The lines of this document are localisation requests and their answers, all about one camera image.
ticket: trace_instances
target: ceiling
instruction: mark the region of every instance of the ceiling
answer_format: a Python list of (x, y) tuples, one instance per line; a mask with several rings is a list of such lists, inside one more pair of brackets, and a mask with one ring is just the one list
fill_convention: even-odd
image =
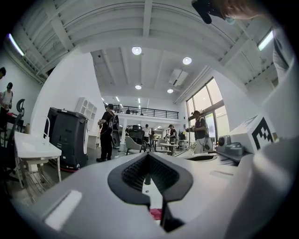
[[(173, 100), (206, 65), (241, 88), (265, 77), (266, 69), (273, 71), (273, 43), (263, 51), (256, 46), (271, 28), (267, 20), (234, 25), (212, 20), (206, 25), (190, 0), (43, 0), (27, 10), (12, 35), (42, 83), (74, 47), (91, 52), (104, 96)], [(135, 46), (142, 48), (141, 55), (132, 53)], [(182, 64), (185, 56), (192, 58), (188, 66)], [(170, 95), (165, 92), (175, 68), (188, 77)]]

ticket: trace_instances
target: railing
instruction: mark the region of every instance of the railing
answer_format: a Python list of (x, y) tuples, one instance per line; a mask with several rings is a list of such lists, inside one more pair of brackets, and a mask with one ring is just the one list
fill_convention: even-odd
[(127, 110), (130, 110), (130, 114), (143, 115), (143, 116), (152, 116), (160, 118), (169, 118), (169, 119), (178, 119), (178, 112), (176, 111), (167, 111), (167, 110), (157, 110), (157, 109), (148, 109), (148, 108), (138, 108), (133, 106), (119, 106), (114, 105), (114, 110), (116, 113), (126, 114)]

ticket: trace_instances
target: white cabinet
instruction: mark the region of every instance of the white cabinet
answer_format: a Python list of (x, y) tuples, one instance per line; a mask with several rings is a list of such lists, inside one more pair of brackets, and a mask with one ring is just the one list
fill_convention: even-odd
[(89, 119), (87, 129), (88, 133), (90, 133), (93, 128), (93, 123), (95, 121), (97, 107), (95, 107), (87, 98), (80, 97), (75, 111), (85, 115)]

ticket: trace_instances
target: qr-like marker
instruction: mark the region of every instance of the qr-like marker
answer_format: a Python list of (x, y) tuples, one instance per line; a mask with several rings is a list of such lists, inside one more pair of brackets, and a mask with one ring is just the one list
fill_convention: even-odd
[(262, 118), (256, 129), (252, 133), (253, 140), (256, 144), (256, 148), (260, 149), (263, 146), (273, 142), (272, 134), (267, 125), (265, 118)]

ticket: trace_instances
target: air conditioner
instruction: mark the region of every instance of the air conditioner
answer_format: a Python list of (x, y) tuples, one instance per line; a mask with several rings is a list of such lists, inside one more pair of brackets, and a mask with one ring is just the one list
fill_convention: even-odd
[(173, 86), (180, 86), (187, 76), (188, 73), (186, 71), (183, 71), (181, 69), (174, 69), (171, 74), (169, 83), (171, 83)]

